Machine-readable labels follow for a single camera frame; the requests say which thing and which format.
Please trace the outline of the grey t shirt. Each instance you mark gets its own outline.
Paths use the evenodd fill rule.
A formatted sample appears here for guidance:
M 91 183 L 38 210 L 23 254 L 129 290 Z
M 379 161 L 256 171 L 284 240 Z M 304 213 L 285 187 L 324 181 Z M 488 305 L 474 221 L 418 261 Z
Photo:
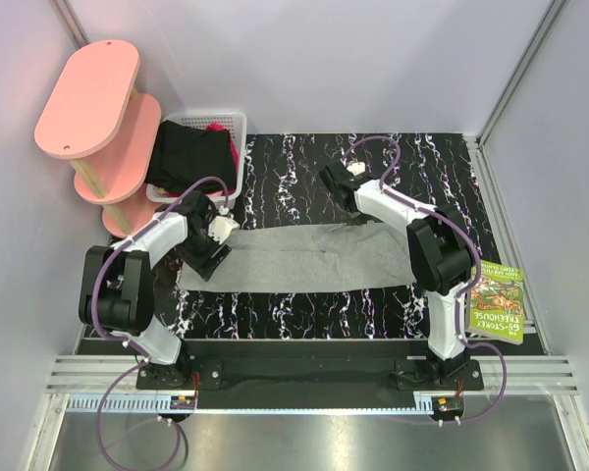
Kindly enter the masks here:
M 415 282 L 406 237 L 384 223 L 237 230 L 227 245 L 231 253 L 209 281 L 185 264 L 178 287 L 223 293 L 331 293 Z

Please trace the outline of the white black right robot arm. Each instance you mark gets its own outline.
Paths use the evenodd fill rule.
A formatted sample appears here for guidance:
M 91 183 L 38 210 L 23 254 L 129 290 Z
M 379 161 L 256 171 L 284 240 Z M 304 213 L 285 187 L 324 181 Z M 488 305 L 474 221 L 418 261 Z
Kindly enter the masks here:
M 333 162 L 319 177 L 341 208 L 378 219 L 406 236 L 412 275 L 426 291 L 430 330 L 425 358 L 396 365 L 392 376 L 398 387 L 415 392 L 455 389 L 470 360 L 461 317 L 479 260 L 457 212 L 388 187 L 360 163 L 347 167 Z

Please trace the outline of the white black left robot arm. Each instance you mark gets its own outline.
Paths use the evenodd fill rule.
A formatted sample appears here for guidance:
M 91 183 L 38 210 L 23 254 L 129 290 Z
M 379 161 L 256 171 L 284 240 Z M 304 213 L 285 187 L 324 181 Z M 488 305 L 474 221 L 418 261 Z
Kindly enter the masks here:
M 159 206 L 135 234 L 85 254 L 80 321 L 104 339 L 119 340 L 157 364 L 158 377 L 173 389 L 191 379 L 182 342 L 156 318 L 153 268 L 176 250 L 198 279 L 207 282 L 229 255 L 226 244 L 239 224 L 199 191 L 176 206 Z

